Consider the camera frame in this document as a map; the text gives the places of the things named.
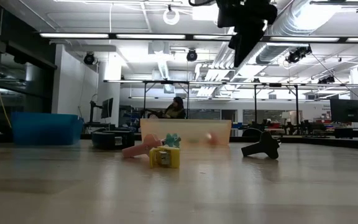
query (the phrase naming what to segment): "yellow block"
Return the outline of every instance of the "yellow block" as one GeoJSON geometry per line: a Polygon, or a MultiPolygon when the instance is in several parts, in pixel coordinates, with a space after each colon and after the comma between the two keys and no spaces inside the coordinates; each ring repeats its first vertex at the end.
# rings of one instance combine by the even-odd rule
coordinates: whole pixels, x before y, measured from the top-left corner
{"type": "Polygon", "coordinates": [[[159,146],[150,150],[149,158],[150,168],[157,166],[179,168],[180,149],[176,147],[159,146]]]}

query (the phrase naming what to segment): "security camera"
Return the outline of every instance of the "security camera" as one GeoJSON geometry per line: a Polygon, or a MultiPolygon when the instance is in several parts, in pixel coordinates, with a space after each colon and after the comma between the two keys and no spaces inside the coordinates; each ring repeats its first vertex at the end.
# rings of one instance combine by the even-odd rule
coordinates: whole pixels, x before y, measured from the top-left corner
{"type": "Polygon", "coordinates": [[[194,62],[195,60],[197,60],[197,53],[195,49],[190,49],[189,52],[187,53],[187,61],[188,62],[194,62]]]}
{"type": "Polygon", "coordinates": [[[84,63],[86,65],[94,65],[98,62],[98,60],[94,57],[94,52],[88,52],[86,53],[86,56],[84,58],[84,63]]]}

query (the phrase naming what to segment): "black cable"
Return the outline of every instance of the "black cable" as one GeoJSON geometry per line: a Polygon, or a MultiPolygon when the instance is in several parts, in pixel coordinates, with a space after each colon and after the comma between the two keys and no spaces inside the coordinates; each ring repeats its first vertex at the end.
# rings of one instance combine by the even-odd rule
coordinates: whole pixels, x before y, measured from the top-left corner
{"type": "Polygon", "coordinates": [[[208,0],[206,2],[203,2],[203,3],[198,3],[198,4],[195,4],[195,3],[192,3],[191,0],[189,0],[189,5],[193,6],[193,7],[198,7],[198,6],[205,6],[206,4],[209,4],[211,2],[214,2],[215,0],[208,0]]]}
{"type": "Polygon", "coordinates": [[[318,63],[320,63],[320,65],[323,66],[323,67],[327,70],[327,72],[329,72],[336,80],[338,80],[338,82],[340,82],[340,83],[341,83],[342,85],[344,85],[351,93],[353,93],[356,97],[358,97],[358,95],[357,95],[356,93],[354,93],[349,87],[347,87],[347,86],[345,85],[345,83],[343,83],[342,81],[340,81],[330,70],[328,70],[328,68],[325,67],[325,65],[324,65],[323,63],[321,63],[321,61],[318,60],[318,58],[317,58],[313,53],[311,53],[311,55],[313,55],[313,57],[318,61],[318,63]]]}

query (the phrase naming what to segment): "black pole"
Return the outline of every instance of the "black pole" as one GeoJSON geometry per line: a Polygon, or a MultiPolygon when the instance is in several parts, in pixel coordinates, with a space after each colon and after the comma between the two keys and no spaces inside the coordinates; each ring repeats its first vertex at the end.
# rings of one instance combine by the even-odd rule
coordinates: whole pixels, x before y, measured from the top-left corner
{"type": "Polygon", "coordinates": [[[254,92],[255,92],[255,96],[254,96],[254,100],[255,100],[255,122],[258,123],[258,115],[257,115],[257,107],[256,107],[256,85],[254,85],[254,92]]]}
{"type": "Polygon", "coordinates": [[[143,99],[143,118],[146,118],[146,93],[147,93],[147,83],[144,83],[144,99],[143,99]]]}
{"type": "Polygon", "coordinates": [[[296,130],[299,134],[299,99],[298,99],[298,86],[295,86],[295,97],[296,97],[296,130]]]}
{"type": "Polygon", "coordinates": [[[190,119],[190,84],[187,83],[187,119],[190,119]]]}

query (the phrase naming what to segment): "ceiling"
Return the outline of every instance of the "ceiling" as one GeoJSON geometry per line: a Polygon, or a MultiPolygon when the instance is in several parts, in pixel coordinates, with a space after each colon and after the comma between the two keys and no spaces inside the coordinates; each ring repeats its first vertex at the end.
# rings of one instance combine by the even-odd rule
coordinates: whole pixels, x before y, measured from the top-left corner
{"type": "MultiPolygon", "coordinates": [[[[290,0],[275,0],[279,11],[285,8],[290,0]]],[[[225,34],[228,29],[219,29],[213,21],[194,21],[190,15],[192,7],[184,2],[179,9],[180,20],[171,26],[164,22],[163,13],[166,6],[145,5],[112,5],[84,4],[81,2],[56,2],[54,0],[0,0],[0,4],[20,19],[41,32],[153,32],[153,33],[186,33],[186,34],[225,34]]],[[[358,36],[357,8],[342,9],[327,23],[315,30],[312,35],[345,35],[358,36]]],[[[122,53],[127,66],[124,75],[152,73],[157,69],[157,62],[149,60],[148,41],[129,40],[71,40],[62,42],[70,45],[115,45],[122,53]]],[[[171,41],[169,46],[181,47],[176,51],[175,58],[168,61],[170,70],[194,71],[196,63],[187,62],[189,48],[195,48],[200,63],[213,61],[221,49],[222,42],[181,42],[171,41]]],[[[336,75],[346,82],[349,68],[357,65],[358,45],[351,44],[312,44],[311,48],[318,60],[328,69],[334,69],[336,75]]],[[[106,59],[107,53],[99,53],[106,59]]],[[[313,57],[304,58],[299,64],[288,67],[282,60],[278,65],[268,66],[263,70],[264,77],[269,81],[287,82],[288,77],[296,82],[308,79],[312,75],[326,69],[313,57]]]]}

